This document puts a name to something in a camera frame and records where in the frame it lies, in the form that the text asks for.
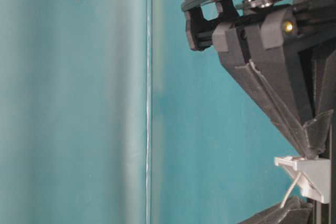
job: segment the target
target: white plastic piece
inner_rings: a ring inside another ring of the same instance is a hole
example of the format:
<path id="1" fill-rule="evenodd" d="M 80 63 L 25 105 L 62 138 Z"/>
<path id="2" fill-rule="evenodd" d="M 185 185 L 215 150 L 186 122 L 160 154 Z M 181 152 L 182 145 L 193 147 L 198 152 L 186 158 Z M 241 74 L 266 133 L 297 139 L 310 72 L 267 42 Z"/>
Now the white plastic piece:
<path id="1" fill-rule="evenodd" d="M 302 173 L 297 183 L 302 196 L 323 204 L 330 202 L 331 163 L 329 159 L 308 160 L 302 157 L 276 157 L 275 165 L 281 166 L 292 179 Z"/>

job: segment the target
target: bolt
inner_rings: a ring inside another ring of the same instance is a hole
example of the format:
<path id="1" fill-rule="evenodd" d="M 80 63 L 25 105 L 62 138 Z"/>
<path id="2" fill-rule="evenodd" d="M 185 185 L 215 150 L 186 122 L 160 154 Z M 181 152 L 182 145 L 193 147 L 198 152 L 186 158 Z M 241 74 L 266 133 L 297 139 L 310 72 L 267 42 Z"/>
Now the bolt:
<path id="1" fill-rule="evenodd" d="M 291 33 L 294 30 L 294 24 L 291 21 L 284 22 L 283 26 L 284 26 L 283 30 L 288 34 Z"/>

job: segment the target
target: screw head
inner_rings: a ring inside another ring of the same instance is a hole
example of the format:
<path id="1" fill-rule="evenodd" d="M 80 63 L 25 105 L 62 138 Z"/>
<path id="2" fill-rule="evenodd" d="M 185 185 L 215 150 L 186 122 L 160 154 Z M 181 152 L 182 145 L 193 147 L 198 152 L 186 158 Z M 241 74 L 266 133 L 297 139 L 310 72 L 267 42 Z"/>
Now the screw head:
<path id="1" fill-rule="evenodd" d="M 283 30 L 288 34 L 291 33 L 294 30 L 294 24 L 291 21 L 284 22 L 283 26 L 284 26 Z"/>

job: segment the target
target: vertical seam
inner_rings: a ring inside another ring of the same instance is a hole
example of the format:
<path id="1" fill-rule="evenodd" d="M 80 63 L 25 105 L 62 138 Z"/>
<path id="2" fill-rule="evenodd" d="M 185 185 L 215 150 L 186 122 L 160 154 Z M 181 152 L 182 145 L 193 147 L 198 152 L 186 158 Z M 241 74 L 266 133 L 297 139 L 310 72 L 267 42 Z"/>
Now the vertical seam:
<path id="1" fill-rule="evenodd" d="M 152 178 L 152 0 L 146 0 L 146 175 L 145 224 L 151 223 Z"/>

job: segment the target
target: teal backdrop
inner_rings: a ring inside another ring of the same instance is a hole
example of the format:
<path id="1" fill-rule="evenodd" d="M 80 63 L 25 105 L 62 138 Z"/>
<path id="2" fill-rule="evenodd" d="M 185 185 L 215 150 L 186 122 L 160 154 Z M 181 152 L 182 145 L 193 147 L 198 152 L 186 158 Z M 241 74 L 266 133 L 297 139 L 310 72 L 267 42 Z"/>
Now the teal backdrop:
<path id="1" fill-rule="evenodd" d="M 281 200 L 294 150 L 189 50 L 182 0 L 150 1 L 0 0 L 1 223 L 234 224 Z"/>
<path id="2" fill-rule="evenodd" d="M 0 5 L 0 223 L 145 223 L 146 0 Z"/>

